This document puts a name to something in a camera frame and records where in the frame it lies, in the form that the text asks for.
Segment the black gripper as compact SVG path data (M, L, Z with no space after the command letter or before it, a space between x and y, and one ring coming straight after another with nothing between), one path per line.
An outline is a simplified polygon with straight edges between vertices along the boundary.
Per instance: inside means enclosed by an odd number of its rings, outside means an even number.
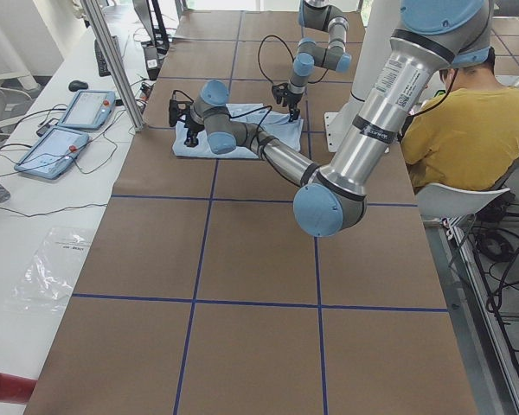
M291 89L287 88L284 92L284 107L288 108L289 111L289 119L288 122L292 123L299 119L300 109L298 107L301 99L304 95L304 89L302 88L300 91L294 92Z
M195 148L198 145L198 133L204 130L203 123L201 121L195 121L190 114L187 114L185 116L184 127L187 129L184 145L189 148Z

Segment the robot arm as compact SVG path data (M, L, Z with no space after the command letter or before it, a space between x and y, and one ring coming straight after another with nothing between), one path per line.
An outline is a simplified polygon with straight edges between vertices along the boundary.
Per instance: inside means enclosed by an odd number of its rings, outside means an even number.
M403 1L389 38L388 58L368 85L364 99L351 98L325 116L330 163L318 165L257 124L232 116L229 92L207 82L196 99L170 105L170 122L183 121L187 140L200 132L216 155L244 147L298 187L297 223L315 237L354 226L366 210L365 184L394 142L431 77L448 67L483 62L490 47L491 1Z
M282 106L289 110L291 122L299 117L298 104L315 67L344 73L352 62L345 46L349 21L337 6L326 1L301 1L298 23L302 28L324 32L328 41L322 45L310 37L303 37L298 42L289 80L282 86Z

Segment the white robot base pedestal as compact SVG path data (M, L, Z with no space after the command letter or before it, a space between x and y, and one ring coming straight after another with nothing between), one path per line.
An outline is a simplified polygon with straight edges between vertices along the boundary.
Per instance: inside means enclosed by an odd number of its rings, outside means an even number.
M324 114L329 152L338 150L391 53L389 39L400 22L400 7L399 0L374 0L372 3L349 100L338 112Z

